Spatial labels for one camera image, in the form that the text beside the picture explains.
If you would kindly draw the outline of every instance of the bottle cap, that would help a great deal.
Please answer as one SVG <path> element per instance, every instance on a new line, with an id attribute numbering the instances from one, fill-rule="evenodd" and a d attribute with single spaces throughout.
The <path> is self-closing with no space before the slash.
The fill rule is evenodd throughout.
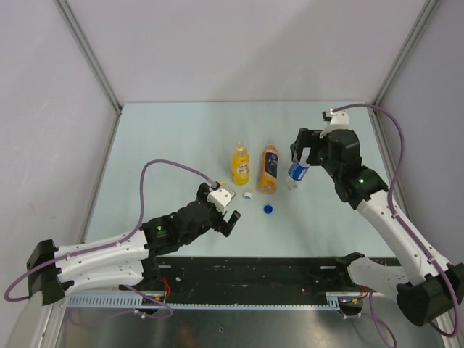
<path id="1" fill-rule="evenodd" d="M 264 212 L 265 212 L 266 214 L 272 213 L 272 212 L 273 212 L 273 206 L 270 205 L 270 204 L 266 204 L 266 205 L 264 206 Z"/>
<path id="2" fill-rule="evenodd" d="M 243 141 L 237 141 L 235 148 L 239 151 L 245 150 L 245 143 Z"/>

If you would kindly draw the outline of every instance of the metal frame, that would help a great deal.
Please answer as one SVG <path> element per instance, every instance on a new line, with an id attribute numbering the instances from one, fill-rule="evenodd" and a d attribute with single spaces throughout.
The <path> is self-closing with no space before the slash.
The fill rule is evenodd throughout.
<path id="1" fill-rule="evenodd" d="M 430 23 L 432 17 L 435 15 L 439 5 L 443 0 L 427 0 L 426 4 L 422 8 L 417 20 L 415 21 L 411 31 L 407 35 L 403 46 L 399 50 L 399 53 L 393 62 L 393 65 L 390 68 L 390 71 L 386 75 L 382 86 L 380 87 L 376 97 L 372 101 L 372 104 L 379 105 L 385 99 L 385 95 L 388 93 L 390 88 L 394 85 L 395 80 L 397 79 L 402 68 L 405 66 L 407 58 L 413 52 L 413 49 L 418 44 L 422 35 L 426 31 L 428 24 Z"/>
<path id="2" fill-rule="evenodd" d="M 83 229 L 79 236 L 78 242 L 84 240 L 86 232 L 88 230 L 88 224 L 91 219 L 92 213 L 94 211 L 94 206 L 96 203 L 96 197 L 99 192 L 99 185 L 103 178 L 104 170 L 106 167 L 106 163 L 109 157 L 109 153 L 111 152 L 112 143 L 115 138 L 117 125 L 119 123 L 120 114 L 122 112 L 122 106 L 120 105 L 115 92 L 113 91 L 111 84 L 109 83 L 107 76 L 104 74 L 102 66 L 99 64 L 96 55 L 91 48 L 90 43 L 88 42 L 82 28 L 80 27 L 73 11 L 68 4 L 67 0 L 54 0 L 55 4 L 57 5 L 58 10 L 60 11 L 64 21 L 66 22 L 70 32 L 72 33 L 73 37 L 76 40 L 77 45 L 80 47 L 80 50 L 83 53 L 90 69 L 93 71 L 96 79 L 98 80 L 100 86 L 103 88 L 107 98 L 109 99 L 110 104 L 115 109 L 117 113 L 117 117 L 115 118 L 115 123 L 112 126 L 112 134 L 109 138 L 106 153 L 104 155 L 104 159 L 99 171 L 99 175 L 96 181 L 96 187 L 94 190 L 94 194 L 91 198 L 91 202 L 88 208 L 88 214 L 83 224 Z M 410 56 L 411 52 L 421 39 L 427 25 L 430 23 L 431 18 L 434 16 L 436 10 L 438 9 L 439 5 L 441 4 L 442 0 L 428 0 L 424 5 L 421 13 L 418 16 L 418 19 L 415 21 L 413 28 L 411 29 L 410 33 L 408 34 L 405 43 L 403 44 L 402 48 L 400 49 L 397 58 L 395 59 L 388 75 L 386 76 L 384 82 L 382 83 L 381 88 L 379 89 L 375 99 L 373 100 L 373 104 L 380 105 L 382 101 L 385 99 L 385 96 L 389 92 L 389 90 L 394 85 L 394 82 L 397 76 L 400 74 L 402 68 L 404 67 L 407 58 Z M 370 120 L 373 125 L 374 132 L 376 134 L 377 142 L 379 149 L 381 150 L 381 156 L 384 161 L 384 165 L 386 167 L 387 175 L 391 180 L 394 171 L 396 170 L 396 165 L 394 164 L 393 156 L 391 153 L 391 149 L 388 146 L 388 142 L 386 140 L 384 127 L 382 126 L 381 121 L 377 117 L 377 115 L 373 112 L 370 112 Z M 404 200 L 404 195 L 402 193 L 401 185 L 397 186 L 397 190 L 395 191 L 395 196 L 397 201 L 402 206 L 402 209 L 407 212 L 406 202 Z M 43 340 L 41 344 L 41 348 L 52 348 L 55 347 L 55 344 L 58 339 L 59 330 L 62 324 L 63 317 L 65 315 L 65 304 L 64 302 L 56 303 L 50 313 L 48 318 L 48 322 L 46 323 L 46 332 L 43 335 Z M 446 314 L 438 318 L 439 326 L 442 329 L 450 330 L 452 327 L 452 316 L 451 314 Z M 462 335 L 459 336 L 457 339 L 447 339 L 443 338 L 445 346 L 448 348 L 455 348 L 455 347 L 464 347 L 464 341 Z"/>
<path id="3" fill-rule="evenodd" d="M 79 22 L 71 10 L 67 0 L 54 0 L 54 3 L 57 5 L 59 13 L 63 16 L 63 20 L 66 22 L 67 27 L 78 44 L 84 58 L 86 58 L 88 66 L 91 68 L 100 86 L 107 95 L 109 102 L 115 108 L 116 112 L 120 112 L 122 109 L 121 104 L 117 100 L 116 94 L 109 84 L 108 78 L 96 58 L 94 50 L 91 48 L 90 43 L 88 42 L 86 35 L 80 27 Z"/>

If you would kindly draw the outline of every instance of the bottle label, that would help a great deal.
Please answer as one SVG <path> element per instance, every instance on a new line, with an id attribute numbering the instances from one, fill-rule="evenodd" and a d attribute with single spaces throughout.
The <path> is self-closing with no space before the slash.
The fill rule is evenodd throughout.
<path id="1" fill-rule="evenodd" d="M 295 181 L 301 181 L 309 167 L 303 167 L 298 162 L 294 162 L 289 169 L 289 176 Z"/>
<path id="2" fill-rule="evenodd" d="M 248 170 L 249 170 L 248 163 L 242 163 L 241 165 L 237 167 L 238 174 L 246 174 L 248 173 Z"/>
<path id="3" fill-rule="evenodd" d="M 265 172 L 274 178 L 277 178 L 278 156 L 272 152 L 266 154 Z"/>

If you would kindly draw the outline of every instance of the metal track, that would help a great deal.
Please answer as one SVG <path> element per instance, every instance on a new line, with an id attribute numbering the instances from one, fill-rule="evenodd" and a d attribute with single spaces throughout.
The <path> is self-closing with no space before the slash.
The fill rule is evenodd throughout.
<path id="1" fill-rule="evenodd" d="M 249 305 L 249 304 L 181 304 L 169 303 L 174 310 L 340 310 L 338 297 L 326 295 L 327 304 L 290 304 L 290 305 Z M 73 294 L 67 306 L 69 308 L 144 308 L 157 309 L 160 306 L 142 304 L 137 294 Z"/>

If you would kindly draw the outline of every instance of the white wall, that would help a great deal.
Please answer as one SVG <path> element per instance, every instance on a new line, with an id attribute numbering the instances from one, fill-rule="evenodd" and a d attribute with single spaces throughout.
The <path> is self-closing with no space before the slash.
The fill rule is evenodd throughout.
<path id="1" fill-rule="evenodd" d="M 443 1 L 384 102 L 405 132 L 401 179 L 411 217 L 453 263 L 464 262 L 463 13 L 464 1 Z M 397 135 L 384 124 L 397 154 Z"/>
<path id="2" fill-rule="evenodd" d="M 52 0 L 2 1 L 0 23 L 3 293 L 39 241 L 77 241 L 115 113 Z M 0 301 L 0 347 L 22 307 Z"/>
<path id="3" fill-rule="evenodd" d="M 70 0 L 126 102 L 370 101 L 425 0 Z"/>

